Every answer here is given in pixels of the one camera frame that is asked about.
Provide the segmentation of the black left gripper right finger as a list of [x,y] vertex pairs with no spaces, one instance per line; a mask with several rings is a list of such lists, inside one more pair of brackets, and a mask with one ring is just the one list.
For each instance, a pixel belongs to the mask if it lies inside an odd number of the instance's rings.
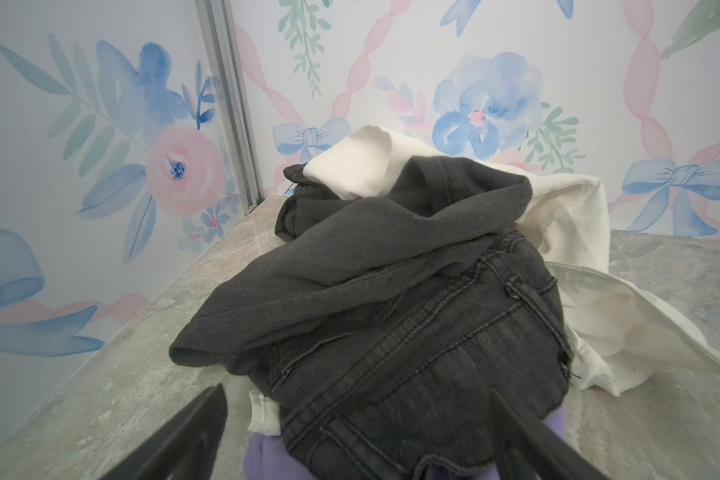
[[495,420],[489,437],[500,479],[607,479],[532,412],[514,406],[496,388],[489,410]]

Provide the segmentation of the purple t-shirt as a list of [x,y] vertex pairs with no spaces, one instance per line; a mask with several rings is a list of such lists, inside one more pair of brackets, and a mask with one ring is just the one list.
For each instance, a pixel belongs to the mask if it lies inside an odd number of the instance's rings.
[[[545,425],[558,437],[566,441],[566,413],[559,408],[545,420]],[[318,479],[306,466],[294,459],[287,451],[279,436],[266,436],[253,433],[248,451],[243,461],[243,471],[247,479],[258,480],[313,480]],[[500,479],[495,466],[469,477],[455,475],[443,467],[431,467],[425,479]]]

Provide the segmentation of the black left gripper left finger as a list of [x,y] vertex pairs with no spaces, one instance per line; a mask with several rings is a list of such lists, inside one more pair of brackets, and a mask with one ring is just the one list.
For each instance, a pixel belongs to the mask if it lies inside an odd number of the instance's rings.
[[209,479],[227,416],[223,386],[203,390],[102,480]]

